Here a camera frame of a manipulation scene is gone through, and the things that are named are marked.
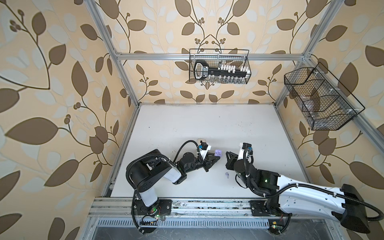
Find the purple round charging case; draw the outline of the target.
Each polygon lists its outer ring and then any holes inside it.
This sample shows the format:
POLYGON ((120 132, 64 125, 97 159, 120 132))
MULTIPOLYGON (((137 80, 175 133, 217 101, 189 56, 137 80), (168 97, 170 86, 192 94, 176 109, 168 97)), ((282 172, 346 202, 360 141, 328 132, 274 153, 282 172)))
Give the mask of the purple round charging case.
POLYGON ((222 151, 221 150, 215 150, 214 155, 215 155, 215 157, 221 157, 222 156, 222 151))

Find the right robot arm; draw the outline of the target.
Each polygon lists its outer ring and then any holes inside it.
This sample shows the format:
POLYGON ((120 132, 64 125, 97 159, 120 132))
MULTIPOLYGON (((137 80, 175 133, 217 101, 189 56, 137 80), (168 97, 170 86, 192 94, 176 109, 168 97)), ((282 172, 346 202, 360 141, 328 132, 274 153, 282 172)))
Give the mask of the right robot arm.
POLYGON ((371 232, 369 223, 383 220, 384 213, 366 203, 357 189, 344 184, 340 188, 300 182, 275 172, 258 170, 253 157, 226 153, 226 168, 236 173, 235 180, 258 199, 250 201, 254 217, 304 215, 337 221, 344 228, 363 234, 371 232))

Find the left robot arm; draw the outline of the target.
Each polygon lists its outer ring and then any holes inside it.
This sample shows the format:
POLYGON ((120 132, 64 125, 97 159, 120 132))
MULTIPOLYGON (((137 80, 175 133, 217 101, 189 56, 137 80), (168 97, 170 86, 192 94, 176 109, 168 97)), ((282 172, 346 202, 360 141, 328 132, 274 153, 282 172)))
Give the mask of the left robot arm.
POLYGON ((211 152, 206 142, 187 140, 178 149, 173 160, 155 149, 128 164, 126 180, 134 190, 133 203, 157 209, 160 204, 155 184, 162 178, 174 185, 187 179, 187 173, 204 169, 208 172, 222 157, 221 150, 211 152))

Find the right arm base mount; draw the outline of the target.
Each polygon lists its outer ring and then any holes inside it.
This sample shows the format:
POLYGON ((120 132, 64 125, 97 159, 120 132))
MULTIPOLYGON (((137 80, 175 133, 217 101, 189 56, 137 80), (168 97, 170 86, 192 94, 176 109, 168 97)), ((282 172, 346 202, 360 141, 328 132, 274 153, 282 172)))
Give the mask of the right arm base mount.
POLYGON ((252 200, 249 203, 253 217, 275 218, 268 220, 268 231, 271 235, 281 236, 288 229, 293 214, 282 211, 277 200, 252 200))

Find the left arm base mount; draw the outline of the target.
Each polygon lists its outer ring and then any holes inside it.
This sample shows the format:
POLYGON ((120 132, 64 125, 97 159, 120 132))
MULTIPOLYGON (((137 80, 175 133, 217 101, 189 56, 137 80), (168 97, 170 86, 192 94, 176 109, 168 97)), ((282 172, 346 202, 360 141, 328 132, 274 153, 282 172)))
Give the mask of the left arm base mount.
POLYGON ((173 201, 169 199, 158 199, 147 207, 138 197, 133 197, 131 216, 139 233, 143 235, 152 233, 158 227, 159 220, 163 221, 171 214, 172 203, 173 201))

